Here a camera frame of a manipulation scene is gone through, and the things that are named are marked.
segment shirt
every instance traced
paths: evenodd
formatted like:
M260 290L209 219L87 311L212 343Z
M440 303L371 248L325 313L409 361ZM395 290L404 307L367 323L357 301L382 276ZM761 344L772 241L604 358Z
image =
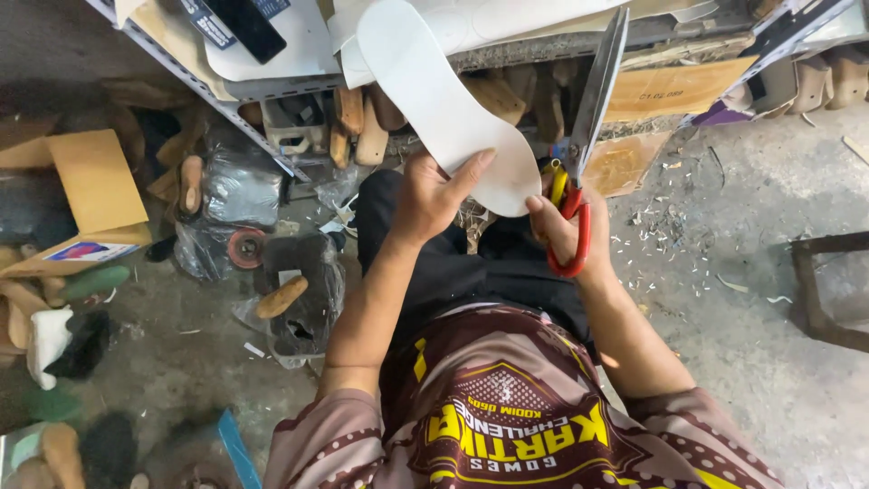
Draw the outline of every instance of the shirt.
M584 347L503 305L434 320L381 369L277 425L264 489L779 488L703 389L607 402Z

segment concrete floor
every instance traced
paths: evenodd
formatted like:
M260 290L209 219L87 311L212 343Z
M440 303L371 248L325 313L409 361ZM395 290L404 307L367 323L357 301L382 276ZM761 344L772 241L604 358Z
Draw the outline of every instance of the concrete floor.
M840 142L849 135L869 147L865 114L864 106L812 114L817 129L783 117L705 128L688 142L691 131L680 133L642 190L610 200L621 280L789 487L856 488L869 480L869 384L860 381L869 377L869 354L807 338L786 301L765 299L794 298L790 239L869 229L869 166ZM662 166L679 161L678 169ZM328 221L318 207L300 201L282 213L309 231ZM647 208L641 224L630 223ZM681 231L667 221L668 209L685 214ZM640 241L640 230L655 227L669 239ZM671 230L681 236L675 250ZM664 243L666 252L657 251ZM350 240L342 260L351 288L359 278L354 254ZM266 350L264 338L230 313L254 293L249 274L202 285L170 262L133 263L138 280L110 304L121 334L91 381L62 385L81 396L88 418L110 409L134 415L142 451L174 423L234 405L262 470L275 423L313 398L315 370L286 371L242 347L249 341ZM716 274L751 292L726 288ZM191 330L201 331L182 334Z

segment forearm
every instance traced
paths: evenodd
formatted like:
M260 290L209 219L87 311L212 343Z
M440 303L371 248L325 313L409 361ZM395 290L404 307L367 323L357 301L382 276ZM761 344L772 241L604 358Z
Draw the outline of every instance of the forearm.
M374 393L420 246L391 234L344 305L326 348L319 396L341 387Z
M600 361L622 398L647 398L695 387L691 374L611 268L581 281L579 290Z

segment black phone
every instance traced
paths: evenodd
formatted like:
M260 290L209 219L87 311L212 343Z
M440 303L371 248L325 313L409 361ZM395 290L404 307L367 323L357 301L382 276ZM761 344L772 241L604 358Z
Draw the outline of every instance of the black phone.
M202 3L260 64L268 63L287 47L287 41L251 0L202 0Z

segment scissors blade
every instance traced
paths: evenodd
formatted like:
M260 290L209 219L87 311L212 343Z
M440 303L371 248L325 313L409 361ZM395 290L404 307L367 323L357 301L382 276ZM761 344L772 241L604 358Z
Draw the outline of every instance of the scissors blade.
M582 92L580 108L576 112L574 132L570 135L569 158L564 168L570 178L578 178L586 169L600 133L603 117L607 113L609 98L613 94L615 77L621 65L627 41L627 22L630 9L619 7L600 41L588 73L586 88Z

